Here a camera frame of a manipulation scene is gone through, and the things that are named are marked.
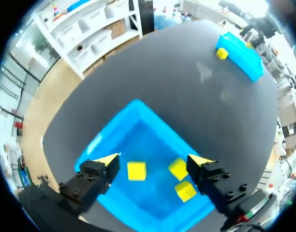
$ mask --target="blue plastic bin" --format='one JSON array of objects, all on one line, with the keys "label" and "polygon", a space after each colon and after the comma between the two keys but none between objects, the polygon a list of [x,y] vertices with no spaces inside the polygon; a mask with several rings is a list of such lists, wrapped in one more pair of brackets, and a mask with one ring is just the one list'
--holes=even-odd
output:
[{"label": "blue plastic bin", "polygon": [[67,8],[67,12],[71,12],[72,10],[76,9],[77,7],[81,6],[82,4],[88,2],[90,0],[79,0],[75,2],[74,4],[70,5],[69,8]]},{"label": "blue plastic bin", "polygon": [[263,74],[263,62],[253,49],[248,48],[243,41],[230,32],[221,35],[216,48],[223,47],[229,53],[229,58],[256,82]]},{"label": "blue plastic bin", "polygon": [[[140,100],[128,104],[93,139],[75,170],[86,160],[113,153],[121,153],[120,170],[107,193],[97,200],[134,230],[186,231],[214,209],[199,192],[185,203],[177,196],[174,187],[179,181],[168,166],[178,157],[187,161],[187,155],[196,152]],[[146,162],[145,181],[128,180],[129,161]],[[190,176],[184,180],[193,184]]]}]

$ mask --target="gray tabletop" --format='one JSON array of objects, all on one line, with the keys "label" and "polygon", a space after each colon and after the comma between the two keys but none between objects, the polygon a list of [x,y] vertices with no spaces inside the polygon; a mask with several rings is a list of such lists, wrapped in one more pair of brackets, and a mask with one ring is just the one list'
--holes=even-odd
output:
[{"label": "gray tabletop", "polygon": [[[222,160],[233,181],[252,192],[268,161],[277,123],[273,78],[252,83],[231,60],[219,60],[220,28],[196,21],[152,33],[112,56],[69,96],[44,135],[58,182],[94,136],[133,99],[142,100],[198,154]],[[85,219],[115,232],[132,231],[97,202]],[[218,231],[216,211],[190,231]]]}]

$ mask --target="screw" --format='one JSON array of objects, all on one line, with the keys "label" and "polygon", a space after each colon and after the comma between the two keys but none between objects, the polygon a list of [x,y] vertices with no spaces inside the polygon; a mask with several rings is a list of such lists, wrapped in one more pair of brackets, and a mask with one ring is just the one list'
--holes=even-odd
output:
[{"label": "screw", "polygon": [[226,196],[231,199],[234,196],[233,191],[227,191]]},{"label": "screw", "polygon": [[79,191],[77,189],[74,189],[72,191],[72,194],[73,194],[74,197],[79,197]]},{"label": "screw", "polygon": [[219,180],[219,177],[218,177],[217,175],[215,175],[215,176],[212,178],[212,180],[213,180],[214,182],[217,182],[217,181]]},{"label": "screw", "polygon": [[89,175],[88,180],[92,181],[92,180],[94,180],[94,177],[92,175]]},{"label": "screw", "polygon": [[247,189],[247,186],[248,186],[248,184],[242,184],[240,187],[239,187],[239,190],[240,191],[246,191],[246,189]]},{"label": "screw", "polygon": [[226,172],[226,173],[224,173],[223,177],[224,177],[224,178],[229,178],[230,175],[231,175],[231,174],[230,174],[229,172]]},{"label": "screw", "polygon": [[60,189],[64,189],[65,188],[64,183],[59,183],[59,187],[60,187]]}]

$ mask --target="wooden floor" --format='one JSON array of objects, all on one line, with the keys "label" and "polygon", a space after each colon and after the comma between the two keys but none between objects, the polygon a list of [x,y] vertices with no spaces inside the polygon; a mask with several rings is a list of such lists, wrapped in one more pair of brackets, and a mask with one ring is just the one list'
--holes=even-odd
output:
[{"label": "wooden floor", "polygon": [[46,174],[49,185],[56,191],[58,191],[58,184],[44,155],[42,139],[51,120],[80,82],[80,77],[67,66],[63,59],[58,60],[41,82],[23,121],[20,146],[31,179],[33,183],[39,184],[37,176]]}]

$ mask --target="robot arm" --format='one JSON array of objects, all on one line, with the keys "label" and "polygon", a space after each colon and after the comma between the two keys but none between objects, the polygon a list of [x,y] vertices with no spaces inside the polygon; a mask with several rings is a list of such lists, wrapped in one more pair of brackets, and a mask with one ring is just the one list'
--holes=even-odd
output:
[{"label": "robot arm", "polygon": [[[107,231],[79,220],[78,216],[89,210],[98,195],[106,193],[118,173],[119,155],[86,161],[80,170],[68,182],[59,184],[60,193],[51,189],[44,178],[40,186],[33,184],[19,193],[23,208],[41,231]],[[187,171],[199,191],[207,194],[219,213],[228,217],[222,231],[242,222],[257,223],[277,198],[262,191],[248,195],[248,184],[234,183],[219,161],[189,155]],[[254,227],[244,225],[235,231],[252,230]]]},{"label": "robot arm", "polygon": [[248,225],[258,223],[277,200],[276,195],[265,194],[262,190],[250,196],[248,183],[235,183],[220,161],[189,155],[187,171],[201,194],[206,194],[219,213],[228,218],[222,231],[242,222],[243,226],[236,232],[252,231]]}]

